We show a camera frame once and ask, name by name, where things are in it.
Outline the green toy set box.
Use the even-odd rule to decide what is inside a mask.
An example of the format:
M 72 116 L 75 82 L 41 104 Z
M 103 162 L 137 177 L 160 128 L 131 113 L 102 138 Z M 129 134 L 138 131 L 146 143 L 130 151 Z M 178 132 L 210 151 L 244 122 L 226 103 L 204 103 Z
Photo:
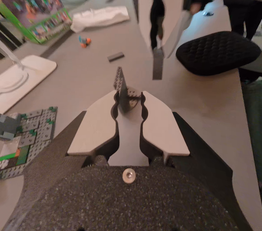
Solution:
M 0 11 L 23 36 L 39 44 L 72 24 L 61 0 L 1 0 Z

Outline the dark grey panel brick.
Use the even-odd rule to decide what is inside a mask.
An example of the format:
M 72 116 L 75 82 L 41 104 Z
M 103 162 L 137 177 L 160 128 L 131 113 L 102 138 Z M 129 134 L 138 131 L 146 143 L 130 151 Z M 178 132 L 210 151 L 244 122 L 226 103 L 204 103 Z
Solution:
M 162 48 L 153 49 L 153 80 L 162 80 L 164 54 Z
M 107 59 L 108 59 L 109 62 L 113 62 L 113 61 L 116 61 L 116 60 L 121 59 L 123 57 L 125 57 L 124 53 L 118 52 L 118 53 L 115 53 L 113 55 L 108 56 Z

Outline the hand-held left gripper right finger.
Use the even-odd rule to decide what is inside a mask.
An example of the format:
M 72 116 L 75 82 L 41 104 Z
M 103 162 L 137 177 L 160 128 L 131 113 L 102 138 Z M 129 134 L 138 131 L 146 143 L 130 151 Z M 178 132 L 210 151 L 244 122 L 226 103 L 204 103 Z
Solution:
M 190 151 L 171 109 L 147 91 L 141 93 L 141 106 L 141 152 L 148 158 L 189 156 Z

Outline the grey desk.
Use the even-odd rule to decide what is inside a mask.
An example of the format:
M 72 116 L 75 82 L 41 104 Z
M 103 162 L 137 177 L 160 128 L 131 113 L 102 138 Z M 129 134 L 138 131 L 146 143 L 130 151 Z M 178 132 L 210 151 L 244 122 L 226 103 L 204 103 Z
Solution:
M 101 29 L 85 30 L 91 38 L 81 48 L 72 34 L 53 53 L 45 46 L 26 43 L 15 54 L 46 57 L 57 63 L 55 71 L 14 105 L 8 114 L 58 106 L 55 135 L 78 114 L 113 90 L 118 66 L 126 82 L 147 91 L 177 112 L 196 133 L 232 168 L 238 203 L 253 230 L 261 230 L 261 201 L 238 71 L 199 77 L 188 72 L 175 53 L 164 60 L 163 79 L 152 80 L 152 56 L 136 21 L 133 0 L 89 0 L 72 11 L 126 6 L 130 20 Z M 107 57 L 125 57 L 109 62 Z

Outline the grey brick baseplate build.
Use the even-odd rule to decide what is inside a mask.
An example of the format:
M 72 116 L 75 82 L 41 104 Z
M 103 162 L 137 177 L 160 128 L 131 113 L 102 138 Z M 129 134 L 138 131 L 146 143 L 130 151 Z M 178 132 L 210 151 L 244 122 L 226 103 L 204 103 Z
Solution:
M 33 159 L 50 144 L 54 136 L 57 110 L 57 106 L 51 106 L 11 116 L 20 116 L 21 120 L 14 138 L 1 140 L 1 180 L 22 175 Z

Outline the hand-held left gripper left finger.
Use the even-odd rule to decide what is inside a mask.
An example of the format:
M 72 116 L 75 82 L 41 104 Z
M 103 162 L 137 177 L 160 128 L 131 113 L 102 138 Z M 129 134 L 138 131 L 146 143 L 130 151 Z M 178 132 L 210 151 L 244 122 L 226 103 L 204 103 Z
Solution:
M 115 135 L 116 121 L 111 110 L 116 103 L 116 94 L 116 90 L 111 91 L 87 109 L 67 151 L 68 155 L 91 155 Z

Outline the grey brick wall assembly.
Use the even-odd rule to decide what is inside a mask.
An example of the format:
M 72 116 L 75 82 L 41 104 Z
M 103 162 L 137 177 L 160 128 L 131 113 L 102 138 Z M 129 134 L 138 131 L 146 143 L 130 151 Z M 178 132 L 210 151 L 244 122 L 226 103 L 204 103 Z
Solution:
M 141 93 L 126 85 L 122 67 L 117 67 L 113 87 L 119 92 L 119 107 L 123 113 L 128 113 L 136 107 L 141 99 Z

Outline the white paper bag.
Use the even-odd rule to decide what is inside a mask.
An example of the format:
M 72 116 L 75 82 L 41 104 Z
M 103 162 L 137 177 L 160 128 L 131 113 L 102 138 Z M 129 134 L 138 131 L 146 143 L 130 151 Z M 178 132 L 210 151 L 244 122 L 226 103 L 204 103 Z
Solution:
M 108 6 L 101 9 L 90 9 L 73 15 L 70 29 L 75 33 L 85 28 L 106 27 L 130 19 L 125 6 Z

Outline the white book stand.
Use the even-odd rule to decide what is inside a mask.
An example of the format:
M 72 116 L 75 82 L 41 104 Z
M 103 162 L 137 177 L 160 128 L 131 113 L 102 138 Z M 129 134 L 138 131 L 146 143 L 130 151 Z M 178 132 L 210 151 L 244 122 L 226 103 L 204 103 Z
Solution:
M 35 55 L 19 60 L 3 42 L 1 49 L 13 62 L 13 65 L 0 75 L 0 113 L 5 114 L 47 78 L 57 68 L 57 64 Z

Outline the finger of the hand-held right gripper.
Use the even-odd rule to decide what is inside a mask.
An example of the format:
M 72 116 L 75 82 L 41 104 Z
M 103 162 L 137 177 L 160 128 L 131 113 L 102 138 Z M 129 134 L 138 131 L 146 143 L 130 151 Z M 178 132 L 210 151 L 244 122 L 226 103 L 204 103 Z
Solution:
M 139 28 L 149 51 L 152 50 L 151 39 L 150 39 L 150 31 L 151 31 L 150 12 L 152 8 L 152 4 L 153 4 L 153 0 L 138 0 Z
M 158 56 L 168 59 L 174 52 L 186 28 L 191 23 L 192 13 L 184 7 L 187 0 L 162 0 L 165 8 L 162 22 L 163 38 L 158 48 Z

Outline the orange toy minifigure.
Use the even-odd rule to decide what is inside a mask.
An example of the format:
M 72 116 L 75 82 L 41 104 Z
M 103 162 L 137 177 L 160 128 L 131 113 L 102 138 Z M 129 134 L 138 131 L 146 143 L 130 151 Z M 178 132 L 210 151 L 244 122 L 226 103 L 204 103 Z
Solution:
M 82 48 L 86 48 L 91 44 L 91 39 L 90 38 L 82 38 L 79 36 L 79 42 Z

